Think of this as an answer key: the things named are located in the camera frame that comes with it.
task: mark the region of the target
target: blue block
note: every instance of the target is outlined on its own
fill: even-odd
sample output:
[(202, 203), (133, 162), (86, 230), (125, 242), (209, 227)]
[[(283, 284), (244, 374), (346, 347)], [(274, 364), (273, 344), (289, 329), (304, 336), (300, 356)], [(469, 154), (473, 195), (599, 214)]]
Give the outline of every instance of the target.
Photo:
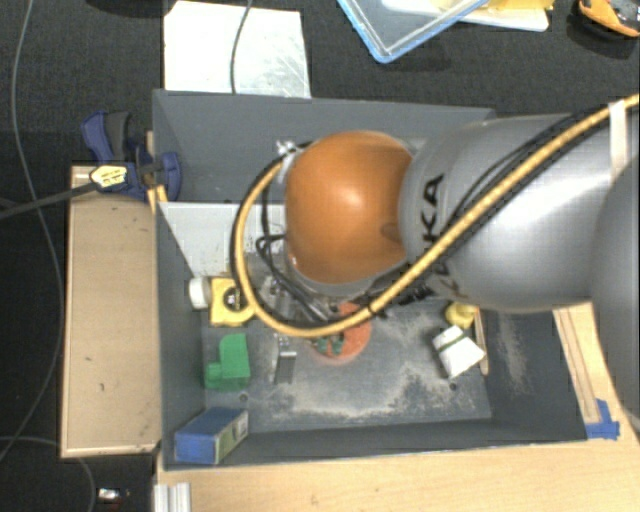
[(249, 413), (212, 407), (174, 434), (176, 462), (219, 464), (249, 433)]

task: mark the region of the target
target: metal bracket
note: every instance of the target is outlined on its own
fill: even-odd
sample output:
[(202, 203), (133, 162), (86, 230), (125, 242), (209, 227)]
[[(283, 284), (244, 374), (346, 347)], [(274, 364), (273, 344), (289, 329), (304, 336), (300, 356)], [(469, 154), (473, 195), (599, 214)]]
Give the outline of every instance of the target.
[(298, 352), (291, 348), (289, 339), (286, 336), (276, 335), (278, 341), (278, 359), (276, 361), (276, 372), (273, 379), (274, 384), (291, 384), (293, 382), (293, 371), (295, 369)]
[(191, 485), (183, 482), (175, 486), (153, 486), (153, 512), (191, 512)]

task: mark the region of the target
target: blue clamp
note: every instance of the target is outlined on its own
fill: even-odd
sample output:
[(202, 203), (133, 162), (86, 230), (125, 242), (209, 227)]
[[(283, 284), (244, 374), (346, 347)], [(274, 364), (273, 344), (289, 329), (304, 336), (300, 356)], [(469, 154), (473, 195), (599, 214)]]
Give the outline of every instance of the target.
[(600, 411), (600, 423), (588, 423), (585, 425), (587, 437), (589, 439), (611, 439), (616, 441), (620, 436), (620, 422), (611, 420), (607, 402), (596, 398), (596, 404)]
[[(182, 170), (176, 153), (163, 153), (154, 162), (143, 144), (128, 137), (128, 112), (107, 113), (103, 110), (87, 117), (80, 129), (87, 148), (99, 165), (116, 163), (126, 167), (124, 181), (112, 186), (99, 186), (100, 192), (124, 194), (139, 201), (147, 200), (147, 190), (164, 184), (169, 201), (175, 201), (182, 185)], [(149, 180), (146, 175), (153, 175)]]

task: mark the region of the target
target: wooden table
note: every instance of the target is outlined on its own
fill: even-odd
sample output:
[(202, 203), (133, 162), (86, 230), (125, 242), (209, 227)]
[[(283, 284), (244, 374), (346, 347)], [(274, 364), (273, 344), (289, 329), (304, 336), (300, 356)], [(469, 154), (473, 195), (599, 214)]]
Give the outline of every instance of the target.
[[(74, 183), (83, 172), (74, 169)], [(152, 226), (150, 209), (126, 198), (72, 203), (63, 457), (150, 451), (160, 438), (154, 241), (145, 231)], [(189, 482), (195, 512), (640, 512), (640, 444), (609, 378), (591, 307), (557, 311), (556, 320), (583, 416), (596, 420), (594, 397), (606, 400), (621, 423), (615, 442), (177, 472), (158, 464), (157, 482)]]

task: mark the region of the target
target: yellow cable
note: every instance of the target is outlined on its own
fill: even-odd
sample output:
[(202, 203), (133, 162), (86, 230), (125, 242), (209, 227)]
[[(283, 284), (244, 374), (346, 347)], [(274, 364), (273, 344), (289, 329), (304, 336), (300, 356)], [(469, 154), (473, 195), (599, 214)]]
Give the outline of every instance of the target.
[[(634, 94), (624, 99), (625, 108), (628, 110), (638, 105), (639, 95)], [(251, 207), (255, 203), (258, 196), (275, 178), (282, 168), (282, 164), (276, 164), (269, 169), (260, 181), (249, 191), (246, 200), (238, 212), (238, 220), (235, 225), (235, 264), (238, 274), (238, 281), (242, 293), (244, 293), (249, 305), (253, 306), (256, 316), (260, 318), (267, 326), (288, 336), (299, 338), (322, 338), (339, 334), (351, 327), (361, 324), (369, 320), (375, 313), (384, 309), (399, 293), (405, 290), (413, 281), (419, 278), (425, 270), (429, 268), (444, 252), (455, 243), (482, 215), (484, 215), (491, 207), (493, 207), (505, 194), (507, 194), (515, 185), (522, 181), (527, 175), (533, 172), (553, 153), (570, 143), (576, 137), (579, 137), (590, 128), (604, 121), (609, 117), (609, 109), (603, 108), (598, 112), (590, 115), (586, 119), (567, 128), (560, 135), (542, 146), (529, 158), (527, 158), (512, 173), (506, 176), (498, 185), (485, 194), (478, 203), (476, 203), (462, 218), (460, 218), (446, 233), (444, 233), (424, 253), (418, 261), (416, 261), (400, 279), (385, 290), (377, 299), (369, 304), (368, 308), (362, 308), (354, 314), (336, 321), (334, 323), (322, 327), (293, 327), (272, 317), (258, 301), (253, 287), (249, 280), (246, 261), (244, 258), (244, 228), (247, 217), (251, 211)]]

